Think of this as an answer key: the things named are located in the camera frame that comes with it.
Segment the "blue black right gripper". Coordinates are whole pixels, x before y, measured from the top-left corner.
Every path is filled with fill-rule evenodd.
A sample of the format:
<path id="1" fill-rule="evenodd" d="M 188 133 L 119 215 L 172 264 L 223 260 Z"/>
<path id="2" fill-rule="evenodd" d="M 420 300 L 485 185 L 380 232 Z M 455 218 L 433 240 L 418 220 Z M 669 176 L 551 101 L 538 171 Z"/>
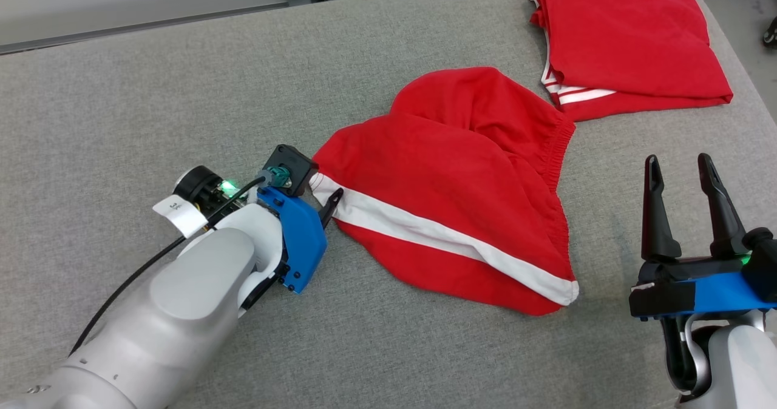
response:
<path id="1" fill-rule="evenodd" d="M 709 154 L 697 156 L 701 188 L 708 198 L 713 242 L 711 256 L 730 258 L 748 253 L 742 243 L 745 229 L 735 205 Z M 641 257 L 655 262 L 674 262 L 682 247 L 673 238 L 663 202 L 664 180 L 657 155 L 645 160 Z M 750 256 L 733 260 L 735 271 L 710 274 L 685 281 L 661 280 L 634 286 L 629 294 L 633 317 L 647 320 L 689 316 L 695 313 L 733 313 L 776 309 L 777 300 L 763 301 L 741 276 Z"/>

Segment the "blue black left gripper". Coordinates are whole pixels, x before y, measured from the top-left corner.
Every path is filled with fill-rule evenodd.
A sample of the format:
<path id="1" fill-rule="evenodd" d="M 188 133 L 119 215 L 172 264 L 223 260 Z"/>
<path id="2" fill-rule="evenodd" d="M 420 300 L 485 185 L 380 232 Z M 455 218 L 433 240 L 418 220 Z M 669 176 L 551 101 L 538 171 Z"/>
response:
<path id="1" fill-rule="evenodd" d="M 254 242 L 257 262 L 242 283 L 241 295 L 263 295 L 274 283 L 300 293 L 313 277 L 327 249 L 325 229 L 341 201 L 337 188 L 320 210 L 301 197 L 291 198 L 276 188 L 260 184 L 237 203 L 241 208 L 217 221 L 214 229 L 238 229 Z"/>

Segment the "red shorts with white stripe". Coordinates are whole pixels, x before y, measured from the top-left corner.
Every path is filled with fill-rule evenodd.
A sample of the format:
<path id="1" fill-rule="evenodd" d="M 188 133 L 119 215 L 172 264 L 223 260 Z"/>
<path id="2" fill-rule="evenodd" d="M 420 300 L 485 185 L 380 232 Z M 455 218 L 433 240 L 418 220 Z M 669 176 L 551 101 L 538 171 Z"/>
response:
<path id="1" fill-rule="evenodd" d="M 383 268 L 430 292 L 542 316 L 579 284 L 558 182 L 575 124 L 491 67 L 431 72 L 314 155 L 314 197 Z"/>

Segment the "red jersey with number print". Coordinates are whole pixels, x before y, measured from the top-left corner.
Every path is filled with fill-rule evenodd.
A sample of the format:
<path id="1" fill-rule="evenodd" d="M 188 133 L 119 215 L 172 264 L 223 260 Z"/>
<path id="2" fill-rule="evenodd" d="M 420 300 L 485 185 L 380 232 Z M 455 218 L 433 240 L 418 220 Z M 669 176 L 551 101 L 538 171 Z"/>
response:
<path id="1" fill-rule="evenodd" d="M 697 0 L 530 0 L 541 83 L 573 121 L 716 107 L 733 92 Z"/>

